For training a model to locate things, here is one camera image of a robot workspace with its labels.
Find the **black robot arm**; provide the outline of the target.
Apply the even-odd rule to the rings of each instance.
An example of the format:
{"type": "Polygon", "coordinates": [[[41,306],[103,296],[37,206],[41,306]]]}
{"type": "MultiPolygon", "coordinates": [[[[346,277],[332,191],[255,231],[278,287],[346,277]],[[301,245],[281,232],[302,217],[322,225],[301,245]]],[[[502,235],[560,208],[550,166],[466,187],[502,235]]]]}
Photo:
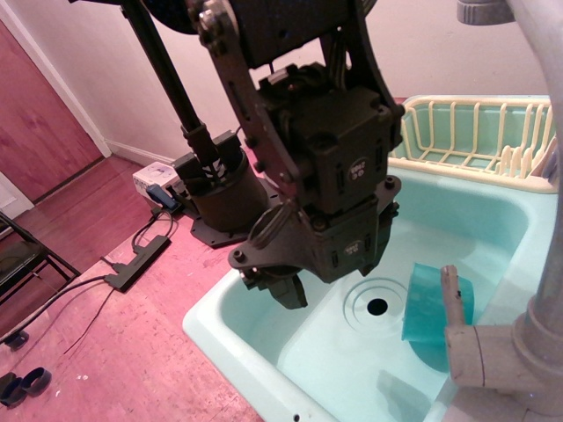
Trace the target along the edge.
{"type": "Polygon", "coordinates": [[[179,117],[190,152],[174,162],[194,235],[236,244],[248,288],[287,309],[307,304],[298,274],[369,274],[398,212],[388,155],[403,106],[370,46],[371,1],[122,1],[120,8],[179,117]],[[240,132],[212,136],[157,24],[208,50],[240,132]]]}

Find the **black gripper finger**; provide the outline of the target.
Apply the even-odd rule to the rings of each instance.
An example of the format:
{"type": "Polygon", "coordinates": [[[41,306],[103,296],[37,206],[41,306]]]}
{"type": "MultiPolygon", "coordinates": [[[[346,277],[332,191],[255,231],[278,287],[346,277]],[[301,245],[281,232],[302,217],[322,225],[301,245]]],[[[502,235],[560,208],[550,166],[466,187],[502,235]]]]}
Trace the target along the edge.
{"type": "Polygon", "coordinates": [[[263,267],[246,269],[240,275],[248,289],[267,290],[284,308],[301,309],[308,303],[298,272],[296,267],[263,267]]]}

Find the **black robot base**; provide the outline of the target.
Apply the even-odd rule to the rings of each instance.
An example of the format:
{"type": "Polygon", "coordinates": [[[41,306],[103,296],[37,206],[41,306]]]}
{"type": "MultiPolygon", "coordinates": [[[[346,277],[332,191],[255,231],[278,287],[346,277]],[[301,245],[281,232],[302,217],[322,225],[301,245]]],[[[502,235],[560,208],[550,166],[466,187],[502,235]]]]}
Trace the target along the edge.
{"type": "Polygon", "coordinates": [[[217,249],[243,242],[253,225],[281,197],[256,176],[238,134],[212,139],[206,127],[182,130],[191,152],[172,163],[187,197],[181,201],[193,216],[193,237],[217,249]]]}

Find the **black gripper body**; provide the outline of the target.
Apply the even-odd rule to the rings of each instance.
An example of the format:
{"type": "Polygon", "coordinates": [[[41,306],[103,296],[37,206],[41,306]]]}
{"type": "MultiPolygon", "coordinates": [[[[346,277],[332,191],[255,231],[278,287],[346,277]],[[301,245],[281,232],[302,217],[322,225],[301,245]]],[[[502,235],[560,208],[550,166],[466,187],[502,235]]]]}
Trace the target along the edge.
{"type": "Polygon", "coordinates": [[[285,200],[259,218],[247,240],[230,252],[229,264],[273,279],[301,270],[326,283],[353,271],[365,276],[379,265],[390,241],[400,190],[400,179],[388,176],[366,201],[335,217],[308,216],[285,200]]]}

